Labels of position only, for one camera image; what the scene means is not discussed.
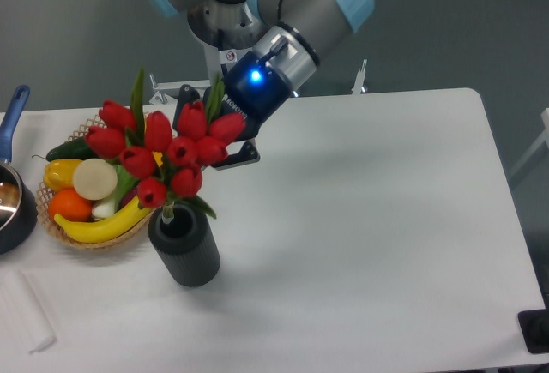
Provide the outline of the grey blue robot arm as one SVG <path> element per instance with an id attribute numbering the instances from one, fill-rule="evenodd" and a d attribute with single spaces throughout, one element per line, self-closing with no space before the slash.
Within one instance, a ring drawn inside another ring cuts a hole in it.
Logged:
<path id="1" fill-rule="evenodd" d="M 164 15 L 186 14 L 209 79 L 225 83 L 222 112 L 245 119 L 240 150 L 219 169 L 259 160 L 255 139 L 261 125 L 375 8 L 375 0 L 151 1 Z"/>

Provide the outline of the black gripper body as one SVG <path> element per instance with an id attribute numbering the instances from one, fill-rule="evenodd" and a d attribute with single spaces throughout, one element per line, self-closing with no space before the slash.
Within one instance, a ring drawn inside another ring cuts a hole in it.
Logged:
<path id="1" fill-rule="evenodd" d="M 245 127 L 236 141 L 255 138 L 261 126 L 291 96 L 290 82 L 275 67 L 280 55 L 249 51 L 225 75 L 217 73 L 210 80 L 214 82 L 220 76 L 225 86 L 219 116 L 243 116 Z"/>

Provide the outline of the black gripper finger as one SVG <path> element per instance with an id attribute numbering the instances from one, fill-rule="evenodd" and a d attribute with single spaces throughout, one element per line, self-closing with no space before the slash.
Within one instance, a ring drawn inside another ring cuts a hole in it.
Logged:
<path id="1" fill-rule="evenodd" d="M 242 147 L 233 154 L 229 154 L 224 160 L 212 165 L 217 171 L 250 165 L 259 162 L 261 156 L 256 146 L 256 140 L 250 139 L 245 141 Z"/>
<path id="2" fill-rule="evenodd" d="M 188 84 L 179 89 L 172 127 L 175 130 L 203 130 L 203 102 L 200 94 Z"/>

